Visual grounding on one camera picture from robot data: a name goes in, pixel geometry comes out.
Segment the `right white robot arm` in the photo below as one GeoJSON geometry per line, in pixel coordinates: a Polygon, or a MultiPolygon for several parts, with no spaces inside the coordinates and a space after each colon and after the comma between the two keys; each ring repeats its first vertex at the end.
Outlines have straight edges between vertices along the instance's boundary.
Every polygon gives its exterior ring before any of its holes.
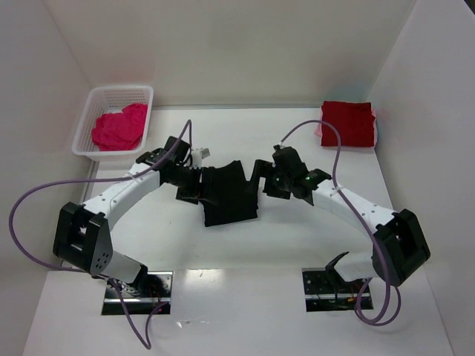
{"type": "Polygon", "coordinates": [[[430,249],[417,216],[381,207],[339,185],[321,169],[309,170],[292,147],[275,146],[272,161],[255,160],[251,186],[264,181],[269,197],[300,199],[337,216],[370,238],[371,251],[340,253],[325,267],[334,283],[381,278],[399,287],[430,259],[430,249]]]}

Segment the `black t shirt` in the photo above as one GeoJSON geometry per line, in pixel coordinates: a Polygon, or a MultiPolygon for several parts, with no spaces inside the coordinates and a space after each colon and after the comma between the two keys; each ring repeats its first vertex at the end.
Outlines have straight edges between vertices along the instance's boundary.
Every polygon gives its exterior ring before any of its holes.
{"type": "Polygon", "coordinates": [[[220,168],[204,168],[201,183],[203,190],[199,201],[203,205],[205,227],[258,217],[257,191],[249,187],[240,160],[220,168]]]}

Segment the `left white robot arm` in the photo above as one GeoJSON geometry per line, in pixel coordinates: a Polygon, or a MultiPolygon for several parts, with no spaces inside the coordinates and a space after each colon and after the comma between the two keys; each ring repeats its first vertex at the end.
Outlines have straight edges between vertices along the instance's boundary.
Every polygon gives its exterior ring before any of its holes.
{"type": "Polygon", "coordinates": [[[53,243],[55,256],[92,277],[112,279],[133,294],[143,294],[155,281],[144,264],[114,250],[111,232],[117,222],[143,197],[167,183],[179,195],[197,202],[202,163],[207,148],[193,148],[169,137],[164,148],[139,156],[122,180],[78,205],[59,212],[53,243]]]}

